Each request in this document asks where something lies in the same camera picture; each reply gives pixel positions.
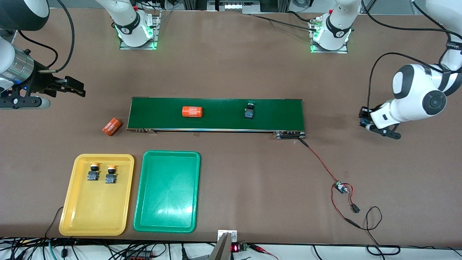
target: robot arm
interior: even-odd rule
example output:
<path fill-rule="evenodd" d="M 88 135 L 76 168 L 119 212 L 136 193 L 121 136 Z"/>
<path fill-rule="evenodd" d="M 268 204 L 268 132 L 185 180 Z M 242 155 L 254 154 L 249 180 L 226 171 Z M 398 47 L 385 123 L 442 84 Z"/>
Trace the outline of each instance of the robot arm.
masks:
<path fill-rule="evenodd" d="M 313 41 L 326 50 L 338 50 L 347 41 L 351 27 L 359 14 L 361 0 L 335 0 L 332 12 L 325 13 Z"/>
<path fill-rule="evenodd" d="M 152 14 L 135 11 L 130 0 L 95 0 L 115 23 L 121 40 L 130 47 L 140 47 L 154 37 Z"/>
<path fill-rule="evenodd" d="M 6 30 L 37 31 L 47 22 L 49 6 L 46 0 L 0 0 L 0 28 Z M 42 93 L 56 97 L 57 92 L 72 92 L 85 96 L 84 84 L 66 76 L 56 78 L 42 74 L 48 68 L 35 61 L 30 50 L 21 50 L 0 37 L 0 109 L 48 108 Z"/>
<path fill-rule="evenodd" d="M 462 33 L 462 2 L 458 0 L 427 0 L 431 16 L 444 23 L 449 31 Z M 447 104 L 447 96 L 462 85 L 462 73 L 454 73 L 462 67 L 462 39 L 451 35 L 441 66 L 432 68 L 418 64 L 402 67 L 393 78 L 394 99 L 379 107 L 360 111 L 360 125 L 383 136 L 399 139 L 400 134 L 388 127 L 402 122 L 430 118 L 441 113 Z"/>

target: red wire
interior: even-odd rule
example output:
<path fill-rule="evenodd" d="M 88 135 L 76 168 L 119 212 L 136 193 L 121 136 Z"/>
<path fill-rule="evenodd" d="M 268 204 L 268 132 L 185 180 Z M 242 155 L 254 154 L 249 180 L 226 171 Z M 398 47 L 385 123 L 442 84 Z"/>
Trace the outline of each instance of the red wire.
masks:
<path fill-rule="evenodd" d="M 351 204 L 354 204 L 353 203 L 353 192 L 354 192 L 353 185 L 351 185 L 349 183 L 342 183 L 342 184 L 350 186 L 350 190 L 351 190 L 351 192 L 350 192 L 350 202 L 351 202 Z"/>
<path fill-rule="evenodd" d="M 337 213 L 340 215 L 340 217 L 345 219 L 345 217 L 343 216 L 343 214 L 340 212 L 339 208 L 337 208 L 337 205 L 335 204 L 335 201 L 334 201 L 334 188 L 335 188 L 335 184 L 332 185 L 332 188 L 330 189 L 330 200 L 332 201 L 332 205 L 334 205 L 334 208 L 337 211 Z"/>
<path fill-rule="evenodd" d="M 277 260 L 279 260 L 279 258 L 278 258 L 277 256 L 275 256 L 275 255 L 272 254 L 272 253 L 268 253 L 268 251 L 266 251 L 266 250 L 265 250 L 263 253 L 264 253 L 264 254 L 271 255 L 272 257 L 274 257 L 274 258 L 276 258 Z"/>
<path fill-rule="evenodd" d="M 318 160 L 322 163 L 322 166 L 324 166 L 324 169 L 326 169 L 326 171 L 330 174 L 330 176 L 332 176 L 332 178 L 335 180 L 335 182 L 339 181 L 337 180 L 337 178 L 332 174 L 332 172 L 330 172 L 329 168 L 327 167 L 327 165 L 324 163 L 324 161 L 319 157 L 319 155 L 310 147 L 308 146 L 308 149 L 310 149 L 310 151 L 316 155 L 316 157 L 318 158 Z"/>

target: metal mounting plate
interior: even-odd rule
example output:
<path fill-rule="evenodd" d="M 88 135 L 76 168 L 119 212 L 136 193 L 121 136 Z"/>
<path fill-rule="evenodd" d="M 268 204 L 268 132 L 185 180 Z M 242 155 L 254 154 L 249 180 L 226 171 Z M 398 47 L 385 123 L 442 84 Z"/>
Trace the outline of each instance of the metal mounting plate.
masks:
<path fill-rule="evenodd" d="M 232 242 L 233 242 L 233 243 L 236 243 L 236 242 L 237 242 L 237 230 L 218 230 L 218 238 L 217 238 L 217 241 L 220 240 L 221 235 L 223 235 L 223 233 L 231 233 L 231 235 L 232 235 Z"/>

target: yellow tray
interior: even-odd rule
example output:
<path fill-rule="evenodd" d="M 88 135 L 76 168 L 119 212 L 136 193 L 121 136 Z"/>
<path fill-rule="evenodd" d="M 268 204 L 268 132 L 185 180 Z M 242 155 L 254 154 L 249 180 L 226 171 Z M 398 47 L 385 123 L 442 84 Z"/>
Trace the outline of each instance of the yellow tray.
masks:
<path fill-rule="evenodd" d="M 65 236 L 120 235 L 127 224 L 134 158 L 131 155 L 83 154 L 74 162 L 59 231 Z M 87 180 L 98 162 L 99 180 Z M 115 183 L 105 183 L 107 166 L 116 165 Z"/>

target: white cable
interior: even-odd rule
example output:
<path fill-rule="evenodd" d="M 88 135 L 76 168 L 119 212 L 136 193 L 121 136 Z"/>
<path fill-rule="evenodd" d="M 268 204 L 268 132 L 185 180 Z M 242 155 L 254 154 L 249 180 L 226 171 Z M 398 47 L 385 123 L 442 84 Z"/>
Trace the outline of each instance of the white cable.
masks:
<path fill-rule="evenodd" d="M 160 21 L 159 26 L 173 13 L 173 10 L 175 10 L 179 6 L 180 5 L 172 6 L 172 8 L 170 9 L 170 12 L 165 16 L 165 18 L 162 21 Z"/>

